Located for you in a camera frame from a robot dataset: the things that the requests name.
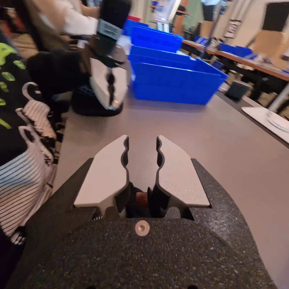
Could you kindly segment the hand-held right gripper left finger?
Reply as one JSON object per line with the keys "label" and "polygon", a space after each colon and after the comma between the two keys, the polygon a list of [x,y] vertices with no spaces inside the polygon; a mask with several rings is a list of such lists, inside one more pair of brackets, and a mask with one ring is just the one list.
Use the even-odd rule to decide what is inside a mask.
{"label": "hand-held right gripper left finger", "polygon": [[126,205],[131,198],[128,150],[129,137],[122,135],[95,155],[74,201],[75,207],[95,207],[102,216],[112,207],[120,217],[127,216]]}

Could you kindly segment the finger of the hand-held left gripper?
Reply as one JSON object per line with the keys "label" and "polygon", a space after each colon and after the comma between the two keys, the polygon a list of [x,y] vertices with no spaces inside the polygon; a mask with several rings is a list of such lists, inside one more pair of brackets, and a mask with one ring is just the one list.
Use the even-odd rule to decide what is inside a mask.
{"label": "finger of the hand-held left gripper", "polygon": [[129,60],[126,60],[120,67],[112,68],[112,74],[114,76],[113,100],[123,103],[131,82],[131,66]]}
{"label": "finger of the hand-held left gripper", "polygon": [[110,109],[110,93],[108,92],[108,67],[99,60],[90,60],[90,86],[99,101],[107,110]]}

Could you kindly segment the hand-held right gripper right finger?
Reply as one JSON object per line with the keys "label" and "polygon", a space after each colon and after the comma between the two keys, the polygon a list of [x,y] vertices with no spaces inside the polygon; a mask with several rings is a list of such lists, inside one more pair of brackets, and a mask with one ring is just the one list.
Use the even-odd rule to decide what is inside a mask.
{"label": "hand-held right gripper right finger", "polygon": [[210,209],[211,203],[189,154],[168,138],[156,139],[157,165],[154,187],[149,191],[152,217],[163,218],[170,208],[185,216],[191,208]]}

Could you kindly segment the blue plastic bin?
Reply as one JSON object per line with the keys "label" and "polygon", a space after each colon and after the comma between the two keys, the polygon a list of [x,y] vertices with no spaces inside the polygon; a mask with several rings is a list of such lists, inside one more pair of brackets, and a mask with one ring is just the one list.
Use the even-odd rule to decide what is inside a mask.
{"label": "blue plastic bin", "polygon": [[131,34],[132,45],[176,53],[183,43],[183,37],[148,27],[134,27]]}
{"label": "blue plastic bin", "polygon": [[140,100],[207,105],[228,75],[190,56],[132,45],[128,55]]}
{"label": "blue plastic bin", "polygon": [[123,27],[122,35],[131,37],[132,29],[134,27],[149,27],[149,25],[146,23],[127,19]]}
{"label": "blue plastic bin", "polygon": [[252,58],[254,56],[253,51],[248,47],[231,46],[228,44],[220,43],[219,50],[243,58]]}

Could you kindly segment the person's left forearm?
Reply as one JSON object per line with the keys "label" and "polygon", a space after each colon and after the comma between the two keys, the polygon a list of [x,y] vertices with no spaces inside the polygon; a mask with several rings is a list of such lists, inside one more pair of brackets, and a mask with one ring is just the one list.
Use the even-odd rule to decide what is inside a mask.
{"label": "person's left forearm", "polygon": [[82,57],[78,51],[42,51],[25,63],[31,80],[46,99],[89,84],[89,75],[81,67]]}

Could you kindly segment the person's left hand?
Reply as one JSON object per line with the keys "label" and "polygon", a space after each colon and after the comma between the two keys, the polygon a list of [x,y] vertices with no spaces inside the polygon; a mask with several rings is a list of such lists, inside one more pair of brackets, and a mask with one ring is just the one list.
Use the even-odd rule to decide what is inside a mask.
{"label": "person's left hand", "polygon": [[89,45],[87,43],[84,44],[84,48],[79,48],[79,53],[80,53],[80,58],[81,58],[81,70],[88,74],[89,76],[92,76],[91,73],[91,61],[90,61],[90,56],[91,56],[91,51],[89,48]]}

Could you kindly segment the roll-up banner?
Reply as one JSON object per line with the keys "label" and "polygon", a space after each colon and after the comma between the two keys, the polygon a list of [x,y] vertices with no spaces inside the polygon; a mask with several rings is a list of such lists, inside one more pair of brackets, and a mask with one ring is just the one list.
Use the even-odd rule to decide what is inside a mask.
{"label": "roll-up banner", "polygon": [[160,0],[154,9],[154,20],[170,24],[179,8],[181,0]]}

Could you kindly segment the black printed shirt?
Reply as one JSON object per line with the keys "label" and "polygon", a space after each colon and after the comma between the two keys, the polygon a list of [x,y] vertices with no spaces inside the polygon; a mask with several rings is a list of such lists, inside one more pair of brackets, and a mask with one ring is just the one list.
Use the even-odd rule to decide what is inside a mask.
{"label": "black printed shirt", "polygon": [[53,194],[60,142],[38,85],[4,42],[0,66],[1,242],[21,245],[26,222]]}

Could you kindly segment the white sign stand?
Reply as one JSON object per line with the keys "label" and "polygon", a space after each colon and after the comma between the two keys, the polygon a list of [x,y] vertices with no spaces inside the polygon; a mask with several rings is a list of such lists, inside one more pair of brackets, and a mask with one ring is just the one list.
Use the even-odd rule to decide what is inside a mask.
{"label": "white sign stand", "polygon": [[289,144],[289,121],[264,107],[242,107],[241,110]]}

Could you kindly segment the grey tool case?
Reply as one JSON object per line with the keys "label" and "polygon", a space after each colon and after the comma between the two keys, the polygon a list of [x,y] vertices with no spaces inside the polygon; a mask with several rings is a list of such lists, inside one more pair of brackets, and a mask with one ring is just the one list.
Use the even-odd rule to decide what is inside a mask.
{"label": "grey tool case", "polygon": [[250,89],[251,85],[242,81],[234,80],[227,92],[225,92],[225,96],[229,99],[240,100]]}

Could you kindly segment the long wooden desk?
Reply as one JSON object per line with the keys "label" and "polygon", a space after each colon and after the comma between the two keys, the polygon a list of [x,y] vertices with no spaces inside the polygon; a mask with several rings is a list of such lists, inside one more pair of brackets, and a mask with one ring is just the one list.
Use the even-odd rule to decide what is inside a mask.
{"label": "long wooden desk", "polygon": [[204,55],[205,60],[219,61],[228,74],[229,71],[236,72],[241,75],[241,81],[252,84],[253,90],[249,96],[253,101],[258,102],[262,93],[279,94],[288,84],[288,72],[274,67],[271,63],[259,59],[254,53],[252,58],[238,57],[230,53],[219,50],[219,44],[216,47],[208,47]]}

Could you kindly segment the black monitor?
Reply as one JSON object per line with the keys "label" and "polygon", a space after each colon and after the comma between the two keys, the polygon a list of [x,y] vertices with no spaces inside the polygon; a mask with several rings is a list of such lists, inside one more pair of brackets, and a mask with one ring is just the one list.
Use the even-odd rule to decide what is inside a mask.
{"label": "black monitor", "polygon": [[282,32],[289,15],[289,2],[267,3],[262,30]]}

